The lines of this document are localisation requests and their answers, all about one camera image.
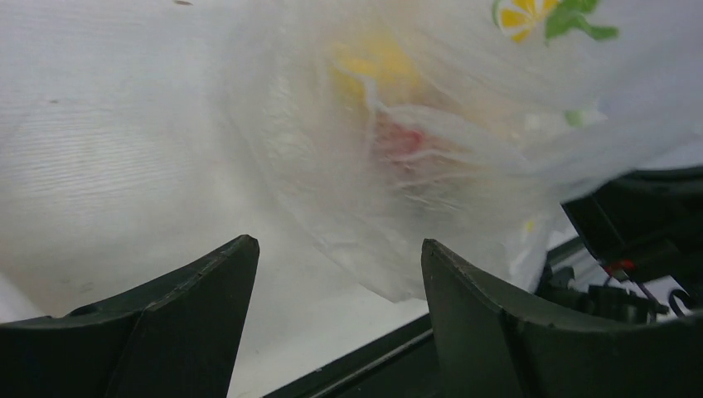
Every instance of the lemon slice print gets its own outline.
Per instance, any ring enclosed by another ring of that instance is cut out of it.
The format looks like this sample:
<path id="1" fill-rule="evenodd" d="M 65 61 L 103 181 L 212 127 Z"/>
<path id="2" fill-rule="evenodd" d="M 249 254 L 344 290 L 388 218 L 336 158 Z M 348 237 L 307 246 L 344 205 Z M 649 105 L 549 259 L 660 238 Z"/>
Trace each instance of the lemon slice print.
<path id="1" fill-rule="evenodd" d="M 543 21 L 559 0 L 496 0 L 493 3 L 493 22 L 514 42 L 525 40 L 535 26 Z"/>

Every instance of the translucent plastic bag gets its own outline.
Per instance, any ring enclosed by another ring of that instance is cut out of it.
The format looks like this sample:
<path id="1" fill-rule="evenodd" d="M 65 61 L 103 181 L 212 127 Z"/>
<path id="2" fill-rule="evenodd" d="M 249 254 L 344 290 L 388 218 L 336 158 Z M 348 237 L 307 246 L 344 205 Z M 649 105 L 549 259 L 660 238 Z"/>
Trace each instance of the translucent plastic bag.
<path id="1" fill-rule="evenodd" d="M 561 201 L 701 133 L 695 0 L 258 12 L 274 22 L 256 51 L 232 51 L 262 66 L 230 71 L 229 90 L 250 93 L 230 98 L 232 119 L 320 249 L 392 300 L 422 297 L 427 237 L 533 288 Z"/>

